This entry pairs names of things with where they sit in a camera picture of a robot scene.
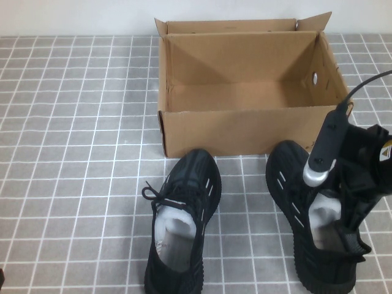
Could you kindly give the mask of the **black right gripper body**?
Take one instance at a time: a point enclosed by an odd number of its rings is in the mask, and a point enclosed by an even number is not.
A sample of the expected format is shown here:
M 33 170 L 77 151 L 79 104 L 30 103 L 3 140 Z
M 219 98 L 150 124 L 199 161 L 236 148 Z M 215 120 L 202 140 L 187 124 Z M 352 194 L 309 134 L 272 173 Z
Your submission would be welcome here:
M 391 194 L 391 135 L 376 124 L 367 129 L 343 123 L 336 128 L 339 199 L 378 202 Z

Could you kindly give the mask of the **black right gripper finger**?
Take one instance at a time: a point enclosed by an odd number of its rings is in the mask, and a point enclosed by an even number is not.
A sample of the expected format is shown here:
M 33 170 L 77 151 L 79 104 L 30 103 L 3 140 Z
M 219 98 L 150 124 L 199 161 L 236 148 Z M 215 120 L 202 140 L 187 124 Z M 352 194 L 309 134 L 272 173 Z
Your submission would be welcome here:
M 358 230 L 360 224 L 372 209 L 378 204 L 382 196 L 371 198 L 356 198 L 353 205 L 352 218 L 350 221 L 350 229 Z
M 361 245 L 358 241 L 359 200 L 345 183 L 340 184 L 341 219 L 336 228 L 348 254 L 361 254 Z

